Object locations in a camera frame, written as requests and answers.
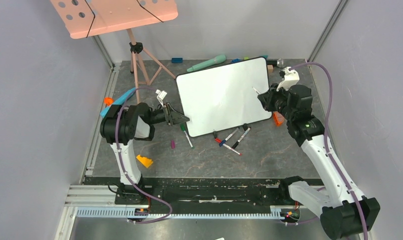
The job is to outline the white whiteboard black frame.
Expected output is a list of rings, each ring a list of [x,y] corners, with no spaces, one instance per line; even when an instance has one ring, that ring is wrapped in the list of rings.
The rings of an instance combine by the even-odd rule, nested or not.
[[[176,77],[188,134],[199,137],[271,118],[257,98],[269,89],[266,59],[256,57]]]

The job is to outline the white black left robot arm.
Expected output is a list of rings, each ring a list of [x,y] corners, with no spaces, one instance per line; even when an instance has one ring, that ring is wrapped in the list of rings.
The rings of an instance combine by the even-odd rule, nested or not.
[[[111,105],[102,118],[99,130],[102,138],[113,149],[120,171],[120,182],[126,186],[137,185],[142,178],[134,152],[135,141],[152,141],[155,124],[174,126],[189,120],[189,117],[168,102],[159,109],[153,109],[144,102],[128,107]]]

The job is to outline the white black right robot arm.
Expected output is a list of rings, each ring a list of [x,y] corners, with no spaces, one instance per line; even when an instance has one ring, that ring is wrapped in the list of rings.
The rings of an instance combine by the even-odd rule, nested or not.
[[[312,90],[300,84],[284,89],[274,83],[257,98],[264,110],[284,117],[288,133],[308,156],[327,191],[321,193],[300,176],[292,176],[280,182],[279,200],[296,201],[309,209],[332,240],[357,234],[367,239],[381,206],[376,198],[365,196],[335,154],[324,125],[312,114]]]

